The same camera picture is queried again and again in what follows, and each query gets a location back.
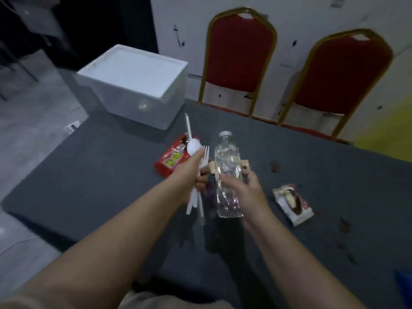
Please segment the white plastic spoon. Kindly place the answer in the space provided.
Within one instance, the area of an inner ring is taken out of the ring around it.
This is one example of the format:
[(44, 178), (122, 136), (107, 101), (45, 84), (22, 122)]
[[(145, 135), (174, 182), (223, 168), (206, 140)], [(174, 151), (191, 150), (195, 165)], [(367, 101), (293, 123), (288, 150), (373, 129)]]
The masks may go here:
[(193, 156), (199, 149), (201, 149), (202, 145), (200, 144), (200, 141), (197, 138), (193, 138), (190, 120), (187, 113), (185, 113), (185, 123), (188, 133), (187, 152), (188, 155)]

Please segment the person's left forearm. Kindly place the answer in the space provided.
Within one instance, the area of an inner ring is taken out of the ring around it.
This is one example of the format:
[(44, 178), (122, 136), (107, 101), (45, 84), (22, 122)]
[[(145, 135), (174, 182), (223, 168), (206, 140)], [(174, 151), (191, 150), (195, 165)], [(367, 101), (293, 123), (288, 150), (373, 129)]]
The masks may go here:
[(179, 206), (168, 178), (55, 259), (0, 309), (116, 309)]

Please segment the white plastic fork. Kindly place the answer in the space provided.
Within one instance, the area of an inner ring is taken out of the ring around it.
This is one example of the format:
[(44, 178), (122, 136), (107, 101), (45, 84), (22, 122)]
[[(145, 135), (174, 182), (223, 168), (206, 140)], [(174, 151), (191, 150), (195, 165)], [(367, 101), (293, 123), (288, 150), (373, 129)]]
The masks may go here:
[[(203, 159), (201, 160), (201, 163), (199, 165), (200, 170), (203, 167), (208, 166), (208, 164), (209, 164), (209, 150), (210, 150), (210, 147), (204, 145), (203, 148), (204, 148), (204, 156), (203, 156)], [(198, 208), (199, 221), (200, 221), (201, 225), (205, 225), (206, 222), (205, 222), (205, 218), (204, 218), (203, 200), (202, 200), (202, 195), (201, 195), (201, 192), (199, 191), (199, 189), (197, 189), (197, 199), (198, 199), (197, 208)]]

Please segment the white foam box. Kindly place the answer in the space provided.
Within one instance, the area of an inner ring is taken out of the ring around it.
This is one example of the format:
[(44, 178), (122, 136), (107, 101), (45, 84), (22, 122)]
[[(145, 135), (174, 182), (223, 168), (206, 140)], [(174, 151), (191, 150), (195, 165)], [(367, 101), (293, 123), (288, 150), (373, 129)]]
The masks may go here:
[(115, 45), (76, 73), (110, 113), (167, 130), (182, 108), (188, 62)]

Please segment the person's left hand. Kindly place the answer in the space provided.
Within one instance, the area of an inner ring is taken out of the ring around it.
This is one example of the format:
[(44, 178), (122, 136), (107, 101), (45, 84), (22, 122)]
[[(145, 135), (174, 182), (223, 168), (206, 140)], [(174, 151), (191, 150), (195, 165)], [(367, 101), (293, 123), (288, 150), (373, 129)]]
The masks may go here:
[(210, 175), (209, 165), (199, 171), (191, 169), (191, 158), (179, 164), (169, 177), (176, 186), (179, 205), (188, 204), (189, 196), (195, 187), (201, 193), (206, 191)]

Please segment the dark furniture frame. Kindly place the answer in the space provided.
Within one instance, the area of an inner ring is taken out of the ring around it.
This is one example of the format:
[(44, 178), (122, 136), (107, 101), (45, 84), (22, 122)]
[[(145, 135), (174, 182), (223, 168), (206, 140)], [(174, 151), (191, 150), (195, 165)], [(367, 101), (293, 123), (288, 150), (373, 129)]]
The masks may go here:
[(16, 15), (30, 33), (57, 52), (67, 49), (64, 31), (54, 13), (60, 3), (61, 0), (0, 0), (0, 5)]

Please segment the person's right hand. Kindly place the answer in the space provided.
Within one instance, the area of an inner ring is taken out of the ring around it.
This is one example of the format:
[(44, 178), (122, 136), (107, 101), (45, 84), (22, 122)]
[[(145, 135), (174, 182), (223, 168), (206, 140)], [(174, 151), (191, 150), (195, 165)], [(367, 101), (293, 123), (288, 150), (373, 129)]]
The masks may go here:
[(250, 231), (261, 227), (267, 218), (273, 216), (260, 181), (254, 171), (242, 170), (241, 191), (235, 192), (245, 227)]

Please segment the clear plastic water bottle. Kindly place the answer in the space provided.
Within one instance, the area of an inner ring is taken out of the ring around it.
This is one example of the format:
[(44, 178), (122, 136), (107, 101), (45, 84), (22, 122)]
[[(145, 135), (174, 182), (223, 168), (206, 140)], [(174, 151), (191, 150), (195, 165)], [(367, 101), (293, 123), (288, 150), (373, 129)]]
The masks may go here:
[(243, 214), (240, 210), (236, 193), (227, 184), (223, 183), (220, 178), (222, 174), (226, 174), (241, 180), (243, 179), (239, 149), (235, 145), (230, 131), (219, 133), (219, 139), (215, 146), (214, 162), (217, 215), (220, 218), (240, 218)]

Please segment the white brown snack wrapper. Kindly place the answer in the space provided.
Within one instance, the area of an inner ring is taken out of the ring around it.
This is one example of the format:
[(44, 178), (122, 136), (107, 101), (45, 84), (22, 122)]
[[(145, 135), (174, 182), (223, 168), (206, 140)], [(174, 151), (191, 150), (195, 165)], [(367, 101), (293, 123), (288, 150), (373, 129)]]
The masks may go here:
[(296, 191), (293, 184), (283, 185), (272, 190), (276, 203), (285, 216), (296, 227), (311, 219), (315, 213), (308, 203)]

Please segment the red chair gold frame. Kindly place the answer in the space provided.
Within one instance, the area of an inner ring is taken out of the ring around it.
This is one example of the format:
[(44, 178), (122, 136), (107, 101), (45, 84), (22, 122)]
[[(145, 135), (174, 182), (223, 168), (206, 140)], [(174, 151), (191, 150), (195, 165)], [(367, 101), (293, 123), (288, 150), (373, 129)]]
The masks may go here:
[[(198, 102), (256, 119), (255, 105), (275, 51), (277, 31), (262, 14), (237, 7), (216, 14), (209, 22)], [(247, 112), (203, 101), (206, 84), (251, 93)]]
[[(311, 48), (277, 124), (318, 138), (349, 144), (338, 135), (386, 73), (393, 59), (392, 48), (371, 29), (359, 28), (323, 37)], [(331, 135), (286, 124), (293, 105), (337, 115), (339, 122)]]

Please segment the red snack packet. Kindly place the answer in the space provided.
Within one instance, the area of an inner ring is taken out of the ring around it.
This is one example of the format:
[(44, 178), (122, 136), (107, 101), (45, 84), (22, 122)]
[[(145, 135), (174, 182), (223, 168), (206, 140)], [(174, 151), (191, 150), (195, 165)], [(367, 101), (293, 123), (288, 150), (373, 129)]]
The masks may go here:
[(189, 136), (182, 134), (154, 164), (157, 173), (163, 178), (169, 177), (176, 167), (190, 158), (187, 151)]

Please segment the white plastic utensil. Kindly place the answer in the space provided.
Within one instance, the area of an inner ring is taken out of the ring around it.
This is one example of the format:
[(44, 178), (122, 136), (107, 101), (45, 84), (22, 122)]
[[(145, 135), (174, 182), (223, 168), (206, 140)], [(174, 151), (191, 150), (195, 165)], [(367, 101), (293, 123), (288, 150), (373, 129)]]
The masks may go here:
[(198, 190), (194, 187), (190, 193), (186, 214), (190, 215), (192, 208), (198, 205)]

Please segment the person's right forearm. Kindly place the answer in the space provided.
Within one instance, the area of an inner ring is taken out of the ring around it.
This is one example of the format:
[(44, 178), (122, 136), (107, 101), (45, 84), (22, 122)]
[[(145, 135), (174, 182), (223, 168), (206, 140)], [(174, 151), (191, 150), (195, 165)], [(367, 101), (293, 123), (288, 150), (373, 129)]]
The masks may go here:
[(244, 212), (244, 219), (291, 309), (367, 309), (268, 207)]

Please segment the person's beige trousers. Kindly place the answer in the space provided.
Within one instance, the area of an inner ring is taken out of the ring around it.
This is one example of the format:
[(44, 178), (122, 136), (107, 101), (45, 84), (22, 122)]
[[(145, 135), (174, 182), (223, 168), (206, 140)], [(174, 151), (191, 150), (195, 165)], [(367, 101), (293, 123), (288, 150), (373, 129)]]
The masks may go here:
[(230, 303), (219, 300), (198, 304), (172, 295), (156, 295), (152, 292), (129, 292), (118, 309), (235, 309)]

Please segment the grey table cloth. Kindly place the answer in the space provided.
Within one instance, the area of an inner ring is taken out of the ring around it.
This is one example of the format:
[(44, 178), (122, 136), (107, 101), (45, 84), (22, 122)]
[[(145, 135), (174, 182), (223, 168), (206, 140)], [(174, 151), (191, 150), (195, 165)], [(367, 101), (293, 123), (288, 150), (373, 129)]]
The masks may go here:
[[(229, 130), (269, 205), (310, 252), (368, 308), (405, 309), (394, 280), (412, 271), (412, 164), (187, 102), (167, 130), (92, 114), (3, 200), (3, 208), (60, 251), (83, 239), (162, 177), (154, 163), (186, 130), (202, 144)], [(293, 184), (315, 215), (293, 227), (272, 190)], [(137, 281), (185, 300), (287, 308), (240, 219), (206, 224), (181, 208)]]

